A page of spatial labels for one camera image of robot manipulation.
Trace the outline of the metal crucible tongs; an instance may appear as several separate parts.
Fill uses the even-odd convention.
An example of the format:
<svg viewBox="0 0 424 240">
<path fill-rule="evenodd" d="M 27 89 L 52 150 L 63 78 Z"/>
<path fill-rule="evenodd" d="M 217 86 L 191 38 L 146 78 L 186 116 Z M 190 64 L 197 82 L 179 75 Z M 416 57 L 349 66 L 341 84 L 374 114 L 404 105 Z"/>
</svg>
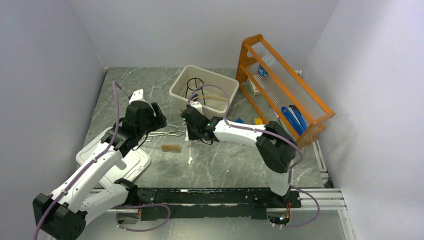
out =
<svg viewBox="0 0 424 240">
<path fill-rule="evenodd" d="M 141 140 L 145 142 L 151 142 L 153 140 L 153 137 L 161 137 L 161 136 L 174 136 L 174 137 L 181 137 L 186 134 L 183 130 L 171 130 L 171 131 L 153 131 L 150 132 L 147 136 L 144 136 Z"/>
</svg>

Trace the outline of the yellow rubber tube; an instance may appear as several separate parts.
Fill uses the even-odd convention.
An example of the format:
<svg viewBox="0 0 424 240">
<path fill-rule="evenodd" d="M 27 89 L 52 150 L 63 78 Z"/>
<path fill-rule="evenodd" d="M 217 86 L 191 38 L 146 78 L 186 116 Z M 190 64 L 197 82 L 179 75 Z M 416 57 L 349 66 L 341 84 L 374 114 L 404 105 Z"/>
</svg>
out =
<svg viewBox="0 0 424 240">
<path fill-rule="evenodd" d="M 227 98 L 213 96 L 213 95 L 199 95 L 198 98 L 197 98 L 197 100 L 198 99 L 212 99 L 212 100 L 220 101 L 220 102 L 227 102 L 228 101 Z"/>
</svg>

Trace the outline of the beige plastic bin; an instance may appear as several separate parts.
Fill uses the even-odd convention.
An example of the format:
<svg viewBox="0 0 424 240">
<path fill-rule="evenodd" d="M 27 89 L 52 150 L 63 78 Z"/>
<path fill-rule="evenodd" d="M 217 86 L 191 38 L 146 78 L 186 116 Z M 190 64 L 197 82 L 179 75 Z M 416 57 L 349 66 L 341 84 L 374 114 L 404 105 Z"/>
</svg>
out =
<svg viewBox="0 0 424 240">
<path fill-rule="evenodd" d="M 168 93 L 177 109 L 185 110 L 192 96 L 202 105 L 202 112 L 209 119 L 223 117 L 228 104 L 239 90 L 237 80 L 195 65 L 183 68 Z"/>
</svg>

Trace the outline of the black metal tripod stand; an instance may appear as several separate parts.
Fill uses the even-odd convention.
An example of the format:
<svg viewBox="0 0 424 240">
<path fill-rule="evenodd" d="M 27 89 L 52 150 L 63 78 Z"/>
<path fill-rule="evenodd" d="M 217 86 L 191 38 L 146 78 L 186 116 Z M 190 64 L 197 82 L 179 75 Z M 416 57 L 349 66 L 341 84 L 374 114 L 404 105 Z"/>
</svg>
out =
<svg viewBox="0 0 424 240">
<path fill-rule="evenodd" d="M 186 88 L 185 88 L 185 97 L 187 99 L 190 99 L 193 97 L 193 95 L 198 94 L 199 96 L 205 95 L 205 92 L 201 86 L 203 86 L 205 83 L 201 78 L 198 77 L 192 77 L 186 82 Z M 197 99 L 197 102 L 201 102 L 204 105 L 206 104 L 206 99 L 199 98 Z"/>
</svg>

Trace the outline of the white powder bag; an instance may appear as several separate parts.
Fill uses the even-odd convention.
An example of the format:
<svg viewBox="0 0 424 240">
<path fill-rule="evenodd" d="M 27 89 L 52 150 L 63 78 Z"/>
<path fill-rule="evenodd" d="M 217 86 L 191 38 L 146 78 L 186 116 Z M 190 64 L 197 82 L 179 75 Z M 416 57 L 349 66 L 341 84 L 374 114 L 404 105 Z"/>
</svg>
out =
<svg viewBox="0 0 424 240">
<path fill-rule="evenodd" d="M 184 141 L 185 142 L 190 142 L 191 140 L 190 140 L 190 136 L 189 136 L 189 132 L 188 131 L 186 131 L 185 132 L 185 138 L 184 138 Z"/>
</svg>

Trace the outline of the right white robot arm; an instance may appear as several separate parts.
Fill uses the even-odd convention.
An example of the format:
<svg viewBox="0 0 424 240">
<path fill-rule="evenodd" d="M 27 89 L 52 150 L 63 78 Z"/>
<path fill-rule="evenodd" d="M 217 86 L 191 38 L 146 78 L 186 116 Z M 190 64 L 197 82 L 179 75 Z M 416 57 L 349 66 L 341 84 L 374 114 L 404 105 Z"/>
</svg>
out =
<svg viewBox="0 0 424 240">
<path fill-rule="evenodd" d="M 256 148 L 271 170 L 270 202 L 275 207 L 288 202 L 291 166 L 300 149 L 279 123 L 249 125 L 216 116 L 209 119 L 192 105 L 188 105 L 180 116 L 186 123 L 190 141 L 234 142 Z"/>
</svg>

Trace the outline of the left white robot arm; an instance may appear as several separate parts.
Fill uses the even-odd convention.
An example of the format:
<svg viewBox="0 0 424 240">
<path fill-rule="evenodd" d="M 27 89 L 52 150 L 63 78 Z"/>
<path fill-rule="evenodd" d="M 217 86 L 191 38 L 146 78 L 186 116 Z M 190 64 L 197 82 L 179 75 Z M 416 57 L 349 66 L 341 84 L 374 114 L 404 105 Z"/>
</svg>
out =
<svg viewBox="0 0 424 240">
<path fill-rule="evenodd" d="M 63 184 L 32 202 L 36 230 L 33 239 L 44 231 L 57 240 L 76 240 L 85 227 L 109 209 L 123 205 L 134 207 L 139 200 L 138 187 L 121 177 L 105 190 L 90 196 L 104 175 L 120 162 L 142 137 L 164 128 L 167 123 L 156 102 L 133 100 L 125 116 L 117 118 L 97 144 L 91 159 Z"/>
</svg>

